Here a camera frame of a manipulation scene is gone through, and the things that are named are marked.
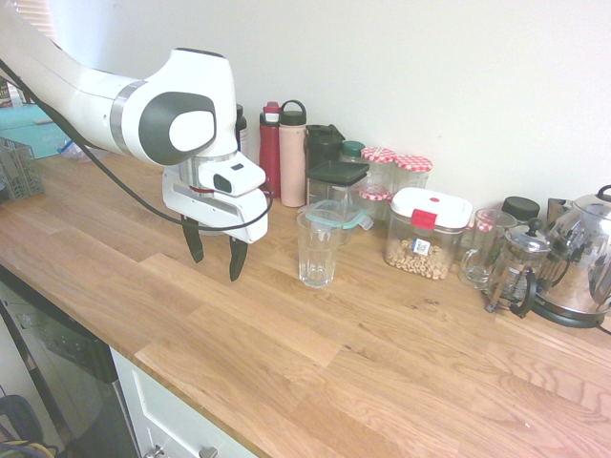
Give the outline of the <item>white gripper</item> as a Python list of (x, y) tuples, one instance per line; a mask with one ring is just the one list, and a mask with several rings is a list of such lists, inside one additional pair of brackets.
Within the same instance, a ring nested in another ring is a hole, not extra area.
[(231, 259), (229, 277), (236, 281), (243, 269), (248, 244), (261, 239), (268, 229), (264, 212), (267, 200), (255, 189), (239, 197), (221, 192), (198, 193), (179, 178), (179, 167), (165, 167), (162, 174), (162, 196), (165, 205), (181, 214), (181, 227), (195, 263), (204, 258), (199, 223), (204, 227), (222, 228), (229, 236)]

